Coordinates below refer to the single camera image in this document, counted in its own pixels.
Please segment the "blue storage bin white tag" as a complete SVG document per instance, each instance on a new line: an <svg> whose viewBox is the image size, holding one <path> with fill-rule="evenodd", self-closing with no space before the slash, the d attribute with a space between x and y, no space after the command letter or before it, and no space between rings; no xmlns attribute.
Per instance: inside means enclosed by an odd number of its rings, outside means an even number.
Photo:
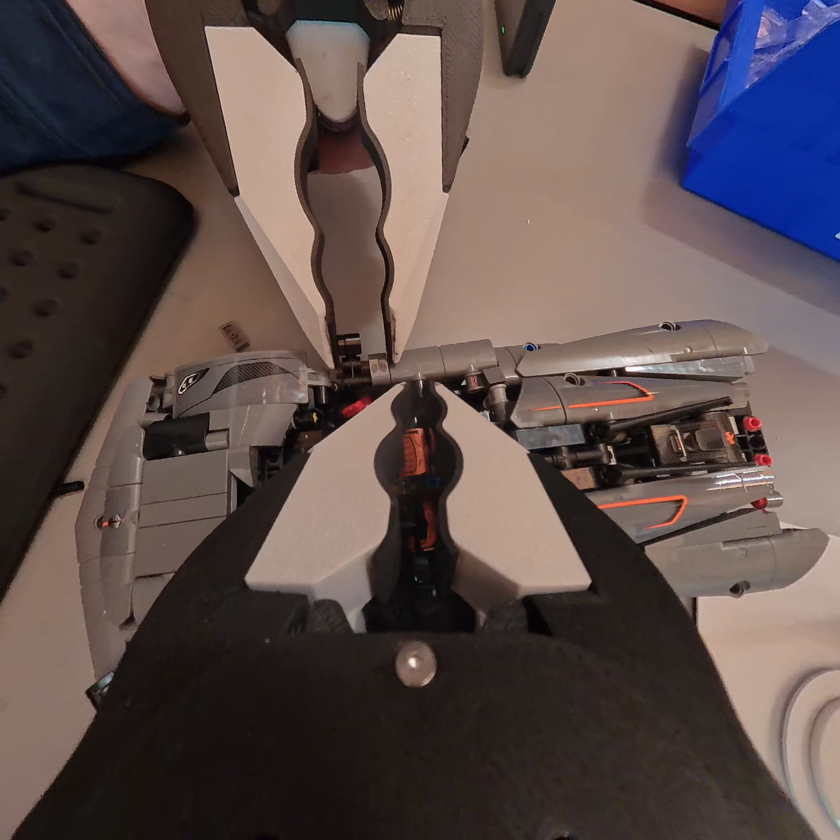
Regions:
<svg viewBox="0 0 840 840"><path fill-rule="evenodd" d="M730 1L681 184L839 259L839 2Z"/></svg>

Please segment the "person's left forearm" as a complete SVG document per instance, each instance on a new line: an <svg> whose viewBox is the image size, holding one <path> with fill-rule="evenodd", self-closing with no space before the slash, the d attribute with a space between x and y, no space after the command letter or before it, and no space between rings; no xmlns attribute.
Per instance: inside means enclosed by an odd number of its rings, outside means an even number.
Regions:
<svg viewBox="0 0 840 840"><path fill-rule="evenodd" d="M1 2L2 175L128 160L187 122L145 2Z"/></svg>

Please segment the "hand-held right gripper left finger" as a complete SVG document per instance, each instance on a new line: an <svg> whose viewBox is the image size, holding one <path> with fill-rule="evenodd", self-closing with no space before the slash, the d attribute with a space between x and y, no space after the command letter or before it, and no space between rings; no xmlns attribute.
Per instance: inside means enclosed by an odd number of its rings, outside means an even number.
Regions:
<svg viewBox="0 0 840 840"><path fill-rule="evenodd" d="M371 600L369 562L385 538L391 499L375 453L396 429L394 385L309 452L245 582L252 590L339 603L355 632Z"/></svg>

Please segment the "white book stand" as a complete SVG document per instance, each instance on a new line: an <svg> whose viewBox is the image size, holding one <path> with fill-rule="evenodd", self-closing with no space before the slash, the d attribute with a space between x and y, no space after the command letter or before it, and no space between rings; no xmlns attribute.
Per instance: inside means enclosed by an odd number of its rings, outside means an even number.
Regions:
<svg viewBox="0 0 840 840"><path fill-rule="evenodd" d="M700 600L699 629L742 725L819 838L838 838L838 589Z"/></svg>

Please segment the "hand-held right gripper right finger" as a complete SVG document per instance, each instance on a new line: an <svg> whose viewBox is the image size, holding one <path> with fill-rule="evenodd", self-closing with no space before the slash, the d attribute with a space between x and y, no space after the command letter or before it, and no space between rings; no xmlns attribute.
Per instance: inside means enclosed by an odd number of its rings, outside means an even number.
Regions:
<svg viewBox="0 0 840 840"><path fill-rule="evenodd" d="M455 592L486 615L528 595L586 591L591 576L527 450L443 385L435 390L459 452L445 501Z"/></svg>

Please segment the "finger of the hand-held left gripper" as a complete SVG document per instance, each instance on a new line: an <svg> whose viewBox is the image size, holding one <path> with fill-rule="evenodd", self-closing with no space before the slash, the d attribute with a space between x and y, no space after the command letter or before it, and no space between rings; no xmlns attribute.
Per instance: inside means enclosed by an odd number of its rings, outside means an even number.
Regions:
<svg viewBox="0 0 840 840"><path fill-rule="evenodd" d="M399 34L360 79L363 136L381 168L386 352L398 362L417 318L448 195L443 189L441 44Z"/></svg>
<svg viewBox="0 0 840 840"><path fill-rule="evenodd" d="M334 366L328 307L312 267L317 225L301 198L307 82L256 29L206 26L238 209L301 328Z"/></svg>

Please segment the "grey orange lego car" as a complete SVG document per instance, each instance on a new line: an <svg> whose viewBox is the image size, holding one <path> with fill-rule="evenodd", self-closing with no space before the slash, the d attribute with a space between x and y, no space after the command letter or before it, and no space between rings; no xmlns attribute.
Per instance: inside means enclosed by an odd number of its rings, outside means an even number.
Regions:
<svg viewBox="0 0 840 840"><path fill-rule="evenodd" d="M829 538L775 512L783 500L746 382L767 348L739 326L695 320L570 343L451 343L395 363L375 354L349 383L287 350L132 383L76 525L91 701L101 703L131 636L202 541L399 384L395 430L374 456L391 509L369 562L364 632L468 633L487 617L453 588L445 501L459 452L436 384L590 498L683 600L798 582Z"/></svg>

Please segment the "person's left hand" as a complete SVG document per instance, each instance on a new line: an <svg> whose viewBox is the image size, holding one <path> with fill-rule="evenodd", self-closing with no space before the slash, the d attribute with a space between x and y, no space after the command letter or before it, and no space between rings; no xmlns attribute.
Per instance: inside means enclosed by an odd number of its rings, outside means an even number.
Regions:
<svg viewBox="0 0 840 840"><path fill-rule="evenodd" d="M309 172L340 175L366 170L374 165L364 147L361 129L356 121L339 127L318 121L318 145Z"/></svg>

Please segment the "black power bank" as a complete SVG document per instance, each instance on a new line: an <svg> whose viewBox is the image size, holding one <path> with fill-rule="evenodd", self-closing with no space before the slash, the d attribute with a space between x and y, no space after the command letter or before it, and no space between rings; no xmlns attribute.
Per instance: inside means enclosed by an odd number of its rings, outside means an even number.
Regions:
<svg viewBox="0 0 840 840"><path fill-rule="evenodd" d="M525 78L531 71L554 1L496 1L502 70L507 77Z"/></svg>

